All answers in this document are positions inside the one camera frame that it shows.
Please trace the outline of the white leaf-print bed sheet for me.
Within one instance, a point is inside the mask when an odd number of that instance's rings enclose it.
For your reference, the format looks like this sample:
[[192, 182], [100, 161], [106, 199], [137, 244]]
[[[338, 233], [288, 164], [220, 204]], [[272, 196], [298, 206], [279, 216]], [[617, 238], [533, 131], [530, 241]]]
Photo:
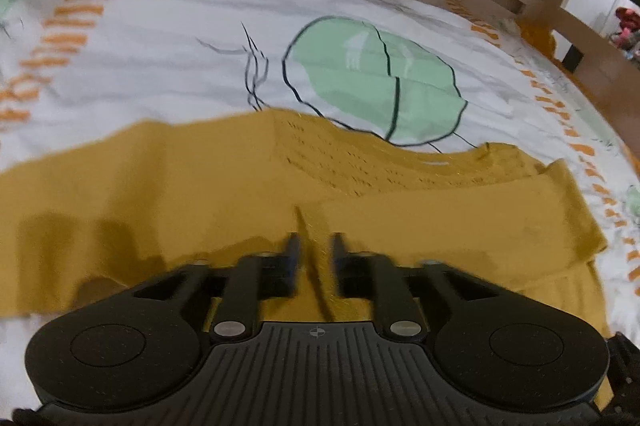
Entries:
[[[267, 111], [422, 154], [561, 160], [605, 249], [606, 329], [639, 334], [639, 183], [616, 136], [512, 20], [469, 0], [1, 0], [1, 176], [140, 123]], [[1, 313], [1, 411], [57, 313]]]

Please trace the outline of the mustard yellow knit garment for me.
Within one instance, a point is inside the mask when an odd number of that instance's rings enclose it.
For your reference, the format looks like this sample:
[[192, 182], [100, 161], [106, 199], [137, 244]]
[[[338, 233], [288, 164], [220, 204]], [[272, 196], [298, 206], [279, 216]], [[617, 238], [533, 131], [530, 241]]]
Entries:
[[57, 313], [180, 264], [228, 267], [303, 243], [297, 296], [273, 321], [364, 321], [338, 296], [330, 242], [402, 265], [435, 259], [605, 332], [605, 238], [561, 160], [515, 146], [422, 154], [326, 120], [267, 111], [105, 141], [4, 172], [1, 313]]

